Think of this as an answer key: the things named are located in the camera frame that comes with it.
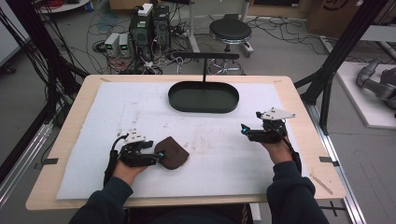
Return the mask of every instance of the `black oval tray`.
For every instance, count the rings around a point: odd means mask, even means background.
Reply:
[[[174,109],[196,113],[229,113],[239,101],[238,90],[223,82],[178,82],[171,87],[168,97]]]

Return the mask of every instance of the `black stool seat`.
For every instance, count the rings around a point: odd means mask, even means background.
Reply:
[[[235,19],[212,21],[209,33],[213,38],[227,44],[241,44],[251,37],[251,28],[244,22]]]

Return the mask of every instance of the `tape strip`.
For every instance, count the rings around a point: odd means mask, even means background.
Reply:
[[[58,158],[52,158],[52,159],[44,159],[43,165],[51,165],[51,164],[56,164],[58,163]]]
[[[319,157],[319,159],[321,162],[331,162],[334,167],[340,166],[340,162],[332,161],[332,158],[330,158],[330,157]]]

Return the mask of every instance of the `brown leather piece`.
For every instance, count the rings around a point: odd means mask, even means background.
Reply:
[[[190,153],[181,147],[173,137],[167,137],[155,146],[154,152],[165,151],[165,157],[160,164],[168,170],[176,170],[189,158]]]

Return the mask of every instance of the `chair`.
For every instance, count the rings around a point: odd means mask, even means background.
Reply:
[[[209,26],[210,35],[219,42],[226,44],[224,52],[230,52],[230,45],[246,44],[251,38],[251,28],[244,22],[233,17],[227,17],[212,21]],[[217,59],[211,60],[207,65],[208,74],[212,75],[235,75],[233,71],[243,75],[244,71],[236,60],[224,59],[218,63]]]

